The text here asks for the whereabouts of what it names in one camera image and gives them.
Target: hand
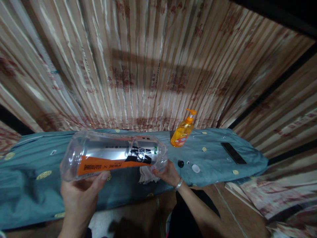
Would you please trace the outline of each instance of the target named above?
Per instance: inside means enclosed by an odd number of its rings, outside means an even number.
[[[109,174],[110,171],[105,171],[80,181],[62,181],[60,192],[64,200],[65,218],[59,237],[81,237],[85,234],[96,210],[98,193]]]
[[[157,170],[153,170],[153,174],[173,187],[176,187],[181,180],[181,177],[178,175],[173,162],[170,160],[168,160],[164,172],[160,173]]]

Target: bangle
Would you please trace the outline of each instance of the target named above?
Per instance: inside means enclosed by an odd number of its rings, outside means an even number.
[[[175,187],[175,191],[177,191],[180,186],[182,185],[183,179],[181,178],[181,180],[178,182],[178,185]]]

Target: orange pump head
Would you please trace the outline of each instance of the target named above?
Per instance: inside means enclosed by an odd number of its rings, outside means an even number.
[[[191,113],[191,115],[189,117],[186,118],[186,122],[187,123],[192,123],[193,122],[193,115],[196,115],[196,111],[195,110],[190,110],[190,109],[186,109],[187,111],[189,111]]]

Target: black phone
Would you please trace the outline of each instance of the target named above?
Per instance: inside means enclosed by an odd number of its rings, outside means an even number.
[[[224,147],[224,149],[228,152],[228,154],[231,156],[233,161],[236,164],[246,164],[244,159],[238,154],[238,152],[232,147],[230,143],[221,143],[221,145]]]

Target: pump dispenser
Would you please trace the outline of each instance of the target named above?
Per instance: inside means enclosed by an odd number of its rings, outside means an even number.
[[[195,110],[190,110],[190,109],[186,109],[186,110],[190,112],[190,116],[188,116],[184,121],[182,121],[178,125],[171,139],[171,145],[174,147],[182,147],[185,141],[187,140],[188,136],[194,129],[193,115],[196,115],[197,112]]]

